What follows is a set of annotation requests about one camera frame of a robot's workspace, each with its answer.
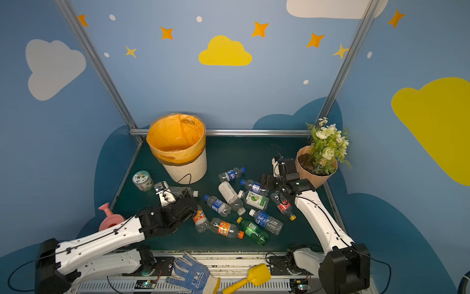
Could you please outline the orange label bottle orange cap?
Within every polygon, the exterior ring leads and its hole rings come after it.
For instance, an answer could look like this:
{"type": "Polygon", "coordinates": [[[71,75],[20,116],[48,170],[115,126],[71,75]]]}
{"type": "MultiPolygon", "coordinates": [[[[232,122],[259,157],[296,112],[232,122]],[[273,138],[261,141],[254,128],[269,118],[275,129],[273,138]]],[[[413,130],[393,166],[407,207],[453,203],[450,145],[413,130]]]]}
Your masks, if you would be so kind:
{"type": "Polygon", "coordinates": [[[236,224],[231,224],[219,218],[213,218],[210,221],[209,230],[227,238],[243,239],[244,237],[244,232],[240,231],[236,224]]]}

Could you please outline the brown coffee bottle white cap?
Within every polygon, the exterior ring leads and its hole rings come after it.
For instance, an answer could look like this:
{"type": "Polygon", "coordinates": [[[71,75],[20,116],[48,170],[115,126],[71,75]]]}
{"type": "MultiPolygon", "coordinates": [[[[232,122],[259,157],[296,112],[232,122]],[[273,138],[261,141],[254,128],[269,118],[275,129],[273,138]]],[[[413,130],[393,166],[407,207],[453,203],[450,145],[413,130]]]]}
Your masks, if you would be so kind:
{"type": "Polygon", "coordinates": [[[246,212],[242,200],[238,197],[238,194],[235,192],[229,182],[224,181],[220,183],[218,189],[223,198],[226,200],[227,204],[229,204],[232,210],[235,211],[239,216],[242,216],[246,212]]]}

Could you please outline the clear bottle blue text label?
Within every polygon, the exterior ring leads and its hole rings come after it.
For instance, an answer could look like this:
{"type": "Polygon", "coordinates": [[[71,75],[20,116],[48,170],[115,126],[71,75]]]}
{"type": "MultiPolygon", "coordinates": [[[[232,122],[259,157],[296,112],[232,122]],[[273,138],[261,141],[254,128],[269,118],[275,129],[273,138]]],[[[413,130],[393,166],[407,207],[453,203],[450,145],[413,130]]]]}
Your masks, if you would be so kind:
{"type": "Polygon", "coordinates": [[[262,188],[261,185],[254,180],[241,180],[241,185],[246,188],[246,190],[256,193],[261,196],[267,197],[269,191],[265,188],[262,188]]]}

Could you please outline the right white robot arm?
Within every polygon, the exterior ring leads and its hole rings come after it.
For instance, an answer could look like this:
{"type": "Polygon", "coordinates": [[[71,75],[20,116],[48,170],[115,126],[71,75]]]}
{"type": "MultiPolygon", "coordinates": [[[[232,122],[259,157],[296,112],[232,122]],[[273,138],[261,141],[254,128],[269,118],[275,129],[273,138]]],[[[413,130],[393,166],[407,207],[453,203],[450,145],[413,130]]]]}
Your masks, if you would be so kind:
{"type": "Polygon", "coordinates": [[[309,180],[301,179],[294,159],[275,156],[273,172],[263,175],[261,183],[280,192],[305,216],[315,232],[323,253],[296,246],[286,255],[292,273],[307,271],[319,278],[327,294],[353,294],[370,286],[370,253],[357,244],[336,223],[309,180]]]}

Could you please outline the small orange label bottle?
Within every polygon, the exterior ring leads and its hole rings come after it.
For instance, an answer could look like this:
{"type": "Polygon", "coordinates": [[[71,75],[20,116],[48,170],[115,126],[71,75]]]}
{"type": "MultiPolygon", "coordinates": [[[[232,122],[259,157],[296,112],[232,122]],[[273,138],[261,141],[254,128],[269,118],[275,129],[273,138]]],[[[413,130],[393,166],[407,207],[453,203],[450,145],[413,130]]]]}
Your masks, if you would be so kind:
{"type": "Polygon", "coordinates": [[[204,233],[209,229],[210,222],[200,205],[197,207],[197,214],[193,217],[193,221],[198,233],[204,233]]]}

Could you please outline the green label white bottle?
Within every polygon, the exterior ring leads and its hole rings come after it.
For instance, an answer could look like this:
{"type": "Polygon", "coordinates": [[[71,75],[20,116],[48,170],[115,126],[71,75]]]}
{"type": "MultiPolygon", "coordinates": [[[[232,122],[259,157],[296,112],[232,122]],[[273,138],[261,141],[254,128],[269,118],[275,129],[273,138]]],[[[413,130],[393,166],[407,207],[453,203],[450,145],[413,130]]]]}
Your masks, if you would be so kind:
{"type": "Polygon", "coordinates": [[[239,191],[238,197],[248,206],[266,211],[269,199],[252,191],[239,191]]]}

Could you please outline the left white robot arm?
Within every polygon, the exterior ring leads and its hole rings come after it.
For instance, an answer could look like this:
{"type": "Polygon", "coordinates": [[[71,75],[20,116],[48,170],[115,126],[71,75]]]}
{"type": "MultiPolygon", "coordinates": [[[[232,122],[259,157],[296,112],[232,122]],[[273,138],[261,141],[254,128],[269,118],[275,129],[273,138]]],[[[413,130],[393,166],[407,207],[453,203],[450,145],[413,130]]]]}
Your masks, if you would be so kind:
{"type": "Polygon", "coordinates": [[[175,233],[197,212],[197,203],[183,197],[165,207],[147,207],[127,220],[81,239],[40,244],[35,261],[36,294],[63,294],[79,278],[78,268],[96,257],[149,238],[175,233]]]}

